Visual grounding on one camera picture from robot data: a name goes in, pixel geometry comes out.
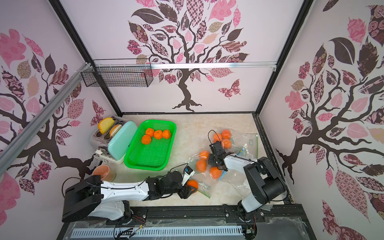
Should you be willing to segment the orange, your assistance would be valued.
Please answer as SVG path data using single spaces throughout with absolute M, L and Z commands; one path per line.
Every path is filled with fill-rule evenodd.
M 149 145 L 152 141 L 152 137 L 150 135 L 144 135 L 142 138 L 141 138 L 141 143 L 143 145 Z
M 145 134 L 150 136 L 150 137 L 153 137 L 154 133 L 155 133 L 155 130 L 152 129 L 152 128 L 147 128 L 146 131 L 145 131 Z
M 154 138 L 157 140 L 160 140 L 163 138 L 163 131 L 162 130 L 157 130 L 154 132 Z
M 170 139 L 170 138 L 172 137 L 172 134 L 171 134 L 170 130 L 164 130 L 164 131 L 162 132 L 162 137 L 163 137 L 164 139 Z
M 188 181 L 187 181 L 187 186 L 188 186 L 188 187 L 193 187 L 193 188 L 195 188 L 196 190 L 199 189 L 199 184 L 198 184 L 198 182 L 195 181 L 195 180 L 188 180 Z

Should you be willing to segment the blue zip clear bag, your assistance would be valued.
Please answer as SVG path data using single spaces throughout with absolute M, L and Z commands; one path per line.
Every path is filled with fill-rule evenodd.
M 223 172 L 219 181 L 230 184 L 242 198 L 246 198 L 252 192 L 246 175 L 238 171 Z

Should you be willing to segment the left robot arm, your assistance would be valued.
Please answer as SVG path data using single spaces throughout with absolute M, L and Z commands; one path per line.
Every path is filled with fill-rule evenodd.
M 197 190 L 195 184 L 188 185 L 177 171 L 138 183 L 108 182 L 95 175 L 65 190 L 62 222 L 77 222 L 88 217 L 116 221 L 129 215 L 129 201 L 154 201 L 173 194 L 187 199 Z

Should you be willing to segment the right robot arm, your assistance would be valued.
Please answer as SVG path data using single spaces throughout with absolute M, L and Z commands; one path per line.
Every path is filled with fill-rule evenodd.
M 219 170 L 237 171 L 246 176 L 251 193 L 239 203 L 243 214 L 259 209 L 287 191 L 277 169 L 266 157 L 246 159 L 233 153 L 211 153 L 208 163 Z

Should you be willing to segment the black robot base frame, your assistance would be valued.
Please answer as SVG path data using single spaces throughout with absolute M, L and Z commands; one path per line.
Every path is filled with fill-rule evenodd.
M 157 237 L 115 240 L 314 240 L 314 231 L 301 205 L 272 205 L 241 214 L 235 205 L 132 207 L 130 220 L 87 218 L 65 223 L 58 235 L 65 240 L 74 228 L 240 226 L 242 236 Z

